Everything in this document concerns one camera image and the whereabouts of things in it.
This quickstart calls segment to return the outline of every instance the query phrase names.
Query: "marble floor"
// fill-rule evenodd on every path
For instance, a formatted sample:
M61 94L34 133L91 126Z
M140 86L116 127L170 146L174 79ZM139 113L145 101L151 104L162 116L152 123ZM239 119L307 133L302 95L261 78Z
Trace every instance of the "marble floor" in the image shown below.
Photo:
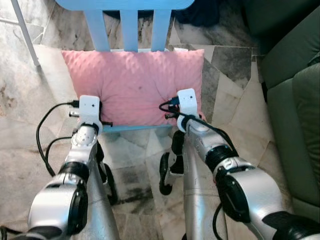
M0 0L0 224L25 230L33 197L50 180L36 147L37 124L54 104L76 97L59 49L94 48L82 12L67 11L54 0L19 3L41 68L33 65L20 28L7 23L16 19L10 1ZM180 24L172 18L167 48L205 50L201 101L207 121L230 135L242 158L276 180L283 205L292 212L260 84L259 42L244 25L240 1L223 1L220 13L220 23L213 27ZM123 48L120 21L107 15L105 21L111 48ZM150 47L151 29L152 17L139 19L140 48ZM67 110L54 111L44 123L44 146L71 134L75 120L67 117ZM183 179L169 196L159 192L159 162L171 137L152 129L99 138L119 195L112 210L121 240L180 240L186 232ZM62 141L50 151L55 170L69 148L69 142ZM223 239L256 239L242 223L228 217L225 221Z

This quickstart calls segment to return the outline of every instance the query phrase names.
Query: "connector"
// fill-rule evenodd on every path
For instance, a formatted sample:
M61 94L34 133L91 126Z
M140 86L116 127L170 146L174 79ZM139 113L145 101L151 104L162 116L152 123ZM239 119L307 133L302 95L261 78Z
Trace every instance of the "connector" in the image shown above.
M178 105L180 102L179 102L179 97L178 96L175 96L173 98L170 99L170 105Z
M74 108L79 108L79 103L80 103L79 100L73 100L73 101L69 101L68 105L71 105Z

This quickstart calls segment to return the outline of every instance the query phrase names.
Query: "green sofa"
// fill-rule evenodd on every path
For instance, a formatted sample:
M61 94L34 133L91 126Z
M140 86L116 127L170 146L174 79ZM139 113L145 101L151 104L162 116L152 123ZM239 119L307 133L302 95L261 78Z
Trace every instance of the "green sofa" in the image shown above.
M254 25L254 31L258 31L259 23L251 22L253 18L250 17L248 21L249 27ZM260 32L267 29L266 25L260 23L261 28L264 26ZM292 195L294 212L318 222L320 221L319 52L320 6L282 38L261 62L261 74L267 87L269 115L283 171Z
M319 3L319 0L244 0L248 27L252 35L260 38L261 52L269 52Z

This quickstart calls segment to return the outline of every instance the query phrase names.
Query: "black cable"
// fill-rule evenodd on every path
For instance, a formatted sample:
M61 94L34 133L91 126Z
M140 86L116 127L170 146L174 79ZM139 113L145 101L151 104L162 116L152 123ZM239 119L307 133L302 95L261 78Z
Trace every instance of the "black cable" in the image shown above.
M187 117L187 118L189 118L189 119L191 119L191 120L194 120L194 121L196 121L196 122L198 122L198 123L206 126L206 127L209 128L209 129L212 129L213 131L215 131L217 134L219 134L221 137L223 137L223 138L225 139L225 141L230 145L232 151L236 154L236 156L238 156L238 152L237 152L237 150L236 150L233 142L231 141L230 137L228 136L228 134L227 134L225 131L223 131L223 130L220 129L220 128L211 126L210 124L206 123L205 121L203 121L203 120L201 120L201 119L199 119L199 118L196 118L194 115L188 115L188 114L184 114L184 113L182 113L182 112L172 111L172 110L163 108L164 105L169 105L169 104L171 104L171 103L172 103L171 100L166 101L166 102L164 102L164 103L161 103L161 104L159 105L159 109L162 110L162 111L164 111L164 112L167 112L167 113L178 114L178 115Z
M0 226L0 232L1 232L1 240L7 240L8 233L18 235L22 234L22 231L13 230L7 226Z
M71 139L71 136L63 136L63 137L58 137L56 138L55 140L53 140L52 142L49 143L48 147L46 148L46 151L45 151L45 160L47 162L47 164L50 166L49 164L49 151L50 151L50 148L51 146L56 142L56 141L59 141L59 140L63 140L63 139Z
M35 132L35 138L36 138L36 145L38 147L40 156L45 164L46 169L48 170L49 174L51 175L51 177L55 176L56 173L55 171L52 169L52 167L50 166L50 164L48 163L48 161L46 160L46 156L44 154L44 151L41 147L41 143L40 143L40 128L42 126L42 124L44 123L44 121L47 119L47 117L49 116L49 114L57 107L62 106L62 105L71 105L74 108L78 108L79 107L79 101L78 100L73 100L70 102L63 102L63 103L59 103L55 106L53 106L52 108L50 108L50 110L44 115L44 117L41 119L40 123L38 124L38 126L36 127L36 132Z
M213 215L213 220L212 220L212 228L213 228L213 233L218 240L222 240L222 238L219 236L218 231L217 231L217 218L218 214L222 208L222 203L220 202L219 206L216 208L214 215Z

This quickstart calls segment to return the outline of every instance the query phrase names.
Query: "pink pillow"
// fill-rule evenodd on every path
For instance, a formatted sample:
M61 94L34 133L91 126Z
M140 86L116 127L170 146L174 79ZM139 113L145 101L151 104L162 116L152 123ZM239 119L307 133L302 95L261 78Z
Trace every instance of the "pink pillow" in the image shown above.
M102 102L101 120L114 125L176 124L159 104L193 88L201 113L204 50L156 52L62 51L78 97Z

